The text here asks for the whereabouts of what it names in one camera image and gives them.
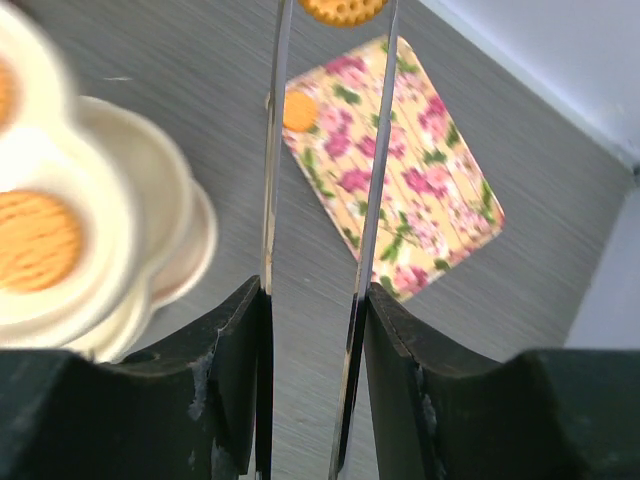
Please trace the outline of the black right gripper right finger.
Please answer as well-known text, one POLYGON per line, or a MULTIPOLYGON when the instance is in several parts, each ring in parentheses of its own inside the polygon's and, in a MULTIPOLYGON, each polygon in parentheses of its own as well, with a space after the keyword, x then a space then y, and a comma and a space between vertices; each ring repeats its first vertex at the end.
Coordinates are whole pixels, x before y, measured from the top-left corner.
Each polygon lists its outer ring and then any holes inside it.
POLYGON ((368 295, 366 368, 383 479, 635 479, 639 354, 534 349, 497 362, 368 295))

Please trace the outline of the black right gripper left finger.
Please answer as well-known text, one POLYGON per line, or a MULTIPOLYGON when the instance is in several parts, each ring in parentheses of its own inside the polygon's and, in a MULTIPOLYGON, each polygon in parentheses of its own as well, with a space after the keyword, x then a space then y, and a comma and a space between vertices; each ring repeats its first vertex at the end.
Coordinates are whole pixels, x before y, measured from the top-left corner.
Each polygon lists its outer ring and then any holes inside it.
POLYGON ((271 475, 272 322, 259 279, 119 363, 1 354, 5 479, 271 475))

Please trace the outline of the metal serving tongs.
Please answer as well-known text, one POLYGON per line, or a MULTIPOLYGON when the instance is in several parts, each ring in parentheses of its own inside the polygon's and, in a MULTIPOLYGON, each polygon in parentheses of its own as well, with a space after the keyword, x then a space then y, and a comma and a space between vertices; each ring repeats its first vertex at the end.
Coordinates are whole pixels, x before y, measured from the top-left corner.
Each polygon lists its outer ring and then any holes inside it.
MULTIPOLYGON (((371 286, 377 227, 384 188, 385 170, 391 133, 391 114, 398 43, 399 3, 390 1, 388 51, 382 88, 375 155, 360 243, 355 292, 351 305, 341 379, 339 404, 328 471, 330 479, 347 479, 352 422, 357 398, 364 333, 367 319, 367 292, 371 286)), ((255 410, 256 479, 272 477, 273 445, 273 313, 272 270, 276 232, 276 212, 281 159, 281 142, 285 106, 286 68, 294 3, 280 1, 276 13, 275 37, 271 62, 271 81, 267 103, 266 147, 264 162, 264 214, 261 240, 260 288, 264 306, 264 332, 267 342, 259 348, 257 404, 255 410)))

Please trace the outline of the cream three-tier cake stand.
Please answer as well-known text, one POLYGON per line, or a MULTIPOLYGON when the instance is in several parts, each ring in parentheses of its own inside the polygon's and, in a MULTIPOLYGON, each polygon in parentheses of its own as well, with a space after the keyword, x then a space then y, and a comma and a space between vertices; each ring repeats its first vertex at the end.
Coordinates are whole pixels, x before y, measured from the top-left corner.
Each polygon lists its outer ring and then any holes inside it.
POLYGON ((54 195, 85 233, 80 261, 59 284, 1 288, 1 345, 119 359, 158 309, 206 273, 214 208, 175 142, 144 116, 79 95, 53 43, 9 2, 1 61, 19 82, 18 107, 1 128, 1 194, 54 195))

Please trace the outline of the orange biscuit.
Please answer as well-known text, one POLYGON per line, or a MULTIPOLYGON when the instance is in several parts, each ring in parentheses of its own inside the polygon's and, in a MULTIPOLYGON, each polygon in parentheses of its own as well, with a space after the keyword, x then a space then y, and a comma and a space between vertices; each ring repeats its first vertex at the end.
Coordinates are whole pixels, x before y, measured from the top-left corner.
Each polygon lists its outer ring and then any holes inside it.
POLYGON ((293 132, 305 132, 314 126, 317 105, 303 91, 290 90, 285 95, 283 126, 293 132))
POLYGON ((85 247, 79 216, 42 191, 1 194, 1 288, 31 293, 53 287, 77 266, 85 247))
POLYGON ((19 103, 19 82, 13 68, 4 61, 0 67, 0 124, 5 128, 12 121, 19 103))
POLYGON ((378 15, 387 0, 299 0, 316 21, 337 28, 363 25, 378 15))

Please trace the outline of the floral serving tray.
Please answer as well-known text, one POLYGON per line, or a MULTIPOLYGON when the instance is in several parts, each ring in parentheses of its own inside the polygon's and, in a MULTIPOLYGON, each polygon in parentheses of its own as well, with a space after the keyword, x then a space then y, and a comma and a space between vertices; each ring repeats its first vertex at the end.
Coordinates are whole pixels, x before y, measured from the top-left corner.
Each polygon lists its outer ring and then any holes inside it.
MULTIPOLYGON (((288 82, 316 107, 284 141, 338 233, 358 254, 387 41, 375 38, 288 82)), ((405 301, 495 238, 503 210, 411 45, 397 45, 391 134, 372 279, 405 301)))

